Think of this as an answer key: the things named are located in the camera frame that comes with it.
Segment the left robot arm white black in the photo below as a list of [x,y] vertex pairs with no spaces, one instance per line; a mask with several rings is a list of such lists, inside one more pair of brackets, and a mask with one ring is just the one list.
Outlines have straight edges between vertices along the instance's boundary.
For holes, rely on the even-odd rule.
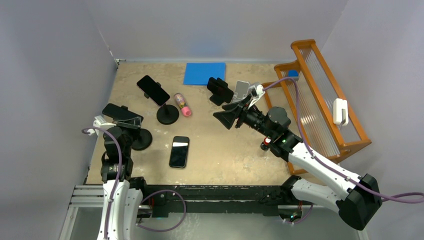
[[136,141],[143,118],[136,116],[107,122],[96,116],[95,133],[104,139],[100,175],[103,182],[103,210],[97,239],[131,240],[137,226],[139,205],[149,199],[147,188],[130,187],[133,170],[132,144]]

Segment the black phone purple edge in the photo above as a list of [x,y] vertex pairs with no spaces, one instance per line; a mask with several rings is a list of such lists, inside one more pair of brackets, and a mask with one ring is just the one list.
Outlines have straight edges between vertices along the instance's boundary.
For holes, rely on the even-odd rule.
[[136,85],[158,106],[162,106],[170,99],[170,95],[149,75],[142,77]]

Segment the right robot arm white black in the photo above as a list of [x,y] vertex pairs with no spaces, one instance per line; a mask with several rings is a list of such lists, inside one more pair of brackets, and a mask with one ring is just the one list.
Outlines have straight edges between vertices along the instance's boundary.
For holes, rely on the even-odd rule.
[[377,180],[370,174],[360,176],[346,170],[312,149],[289,125],[286,110],[275,106],[263,114],[255,105],[249,106],[251,97],[222,106],[213,116],[228,130],[247,125],[265,136],[264,147],[277,158],[295,164],[325,185],[311,183],[300,176],[290,177],[281,189],[280,196],[288,204],[296,200],[310,202],[336,212],[355,230],[362,231],[370,222],[383,201],[374,195],[379,192]]

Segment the black phone white stripe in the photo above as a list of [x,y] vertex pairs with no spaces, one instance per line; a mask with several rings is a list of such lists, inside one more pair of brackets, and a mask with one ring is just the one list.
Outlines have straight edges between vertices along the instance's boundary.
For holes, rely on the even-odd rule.
[[187,136],[175,136],[172,140],[168,165],[171,168],[185,168],[189,152],[190,139]]

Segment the black round base phone stand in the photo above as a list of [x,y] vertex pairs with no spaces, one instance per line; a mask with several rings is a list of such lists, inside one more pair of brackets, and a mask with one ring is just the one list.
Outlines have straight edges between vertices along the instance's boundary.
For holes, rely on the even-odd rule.
[[178,120],[179,110],[173,105],[168,105],[166,102],[162,106],[159,106],[156,112],[156,118],[163,125],[171,125]]

